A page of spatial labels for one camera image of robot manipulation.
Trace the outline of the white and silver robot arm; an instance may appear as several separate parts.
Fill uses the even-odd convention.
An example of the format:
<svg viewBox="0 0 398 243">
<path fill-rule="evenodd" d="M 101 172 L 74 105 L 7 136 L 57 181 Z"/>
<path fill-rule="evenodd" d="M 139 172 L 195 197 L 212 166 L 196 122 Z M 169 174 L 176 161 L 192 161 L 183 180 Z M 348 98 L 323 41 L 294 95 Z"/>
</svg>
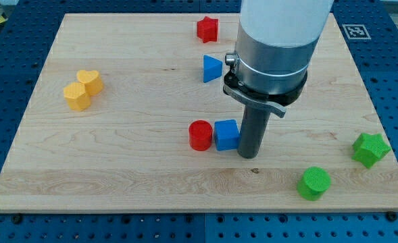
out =
<svg viewBox="0 0 398 243">
<path fill-rule="evenodd" d="M 297 99 L 332 0 L 243 0 L 223 91 L 247 108 L 284 117 Z"/>
</svg>

